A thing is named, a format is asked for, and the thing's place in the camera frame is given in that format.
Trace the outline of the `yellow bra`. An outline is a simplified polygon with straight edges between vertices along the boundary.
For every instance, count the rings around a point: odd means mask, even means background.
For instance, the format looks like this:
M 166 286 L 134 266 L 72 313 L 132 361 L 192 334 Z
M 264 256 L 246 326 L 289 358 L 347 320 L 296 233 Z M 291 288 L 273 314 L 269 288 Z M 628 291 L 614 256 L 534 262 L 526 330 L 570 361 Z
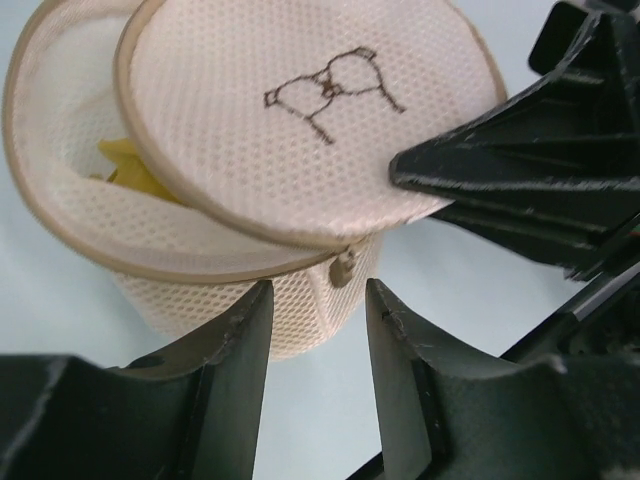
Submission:
M 150 195 L 161 200 L 186 207 L 149 172 L 136 151 L 134 144 L 127 138 L 100 140 L 97 143 L 99 153 L 114 165 L 113 172 L 104 178 L 101 174 L 91 174 L 90 179 L 105 181 L 129 190 Z

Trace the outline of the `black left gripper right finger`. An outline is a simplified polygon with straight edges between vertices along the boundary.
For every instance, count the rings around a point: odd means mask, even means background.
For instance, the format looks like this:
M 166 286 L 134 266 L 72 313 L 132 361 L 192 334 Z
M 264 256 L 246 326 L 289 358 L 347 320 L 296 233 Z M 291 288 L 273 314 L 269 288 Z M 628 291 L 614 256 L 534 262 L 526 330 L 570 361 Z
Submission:
M 432 324 L 382 281 L 366 321 L 389 479 L 635 479 L 637 355 L 513 363 Z

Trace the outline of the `beige mesh laundry bag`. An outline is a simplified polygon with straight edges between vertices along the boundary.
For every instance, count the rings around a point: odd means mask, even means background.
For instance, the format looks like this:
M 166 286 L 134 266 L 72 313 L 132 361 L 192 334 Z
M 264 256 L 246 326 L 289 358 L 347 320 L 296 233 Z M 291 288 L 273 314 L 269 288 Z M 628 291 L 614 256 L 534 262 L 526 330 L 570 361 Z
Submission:
M 2 133 L 27 208 L 149 326 L 181 337 L 267 279 L 284 360 L 348 321 L 385 232 L 447 206 L 391 159 L 505 97 L 449 1 L 45 1 Z M 186 207 L 89 178 L 121 138 Z

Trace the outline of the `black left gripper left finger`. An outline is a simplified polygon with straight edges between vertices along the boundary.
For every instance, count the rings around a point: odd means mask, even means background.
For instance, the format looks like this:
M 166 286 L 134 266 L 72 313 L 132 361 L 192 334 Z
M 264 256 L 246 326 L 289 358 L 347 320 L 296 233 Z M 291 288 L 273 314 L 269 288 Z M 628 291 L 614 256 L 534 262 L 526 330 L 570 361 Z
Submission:
M 249 479 L 274 291 L 123 368 L 71 355 L 1 359 L 5 479 Z

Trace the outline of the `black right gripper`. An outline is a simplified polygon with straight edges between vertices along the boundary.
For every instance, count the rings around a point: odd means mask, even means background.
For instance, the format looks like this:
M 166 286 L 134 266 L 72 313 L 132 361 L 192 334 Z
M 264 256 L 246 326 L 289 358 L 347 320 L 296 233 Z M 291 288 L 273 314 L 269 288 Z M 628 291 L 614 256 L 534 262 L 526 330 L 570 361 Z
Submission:
M 556 3 L 529 65 L 536 83 L 398 153 L 389 177 L 583 288 L 493 357 L 369 280 L 382 450 L 359 479 L 639 475 L 638 3 Z

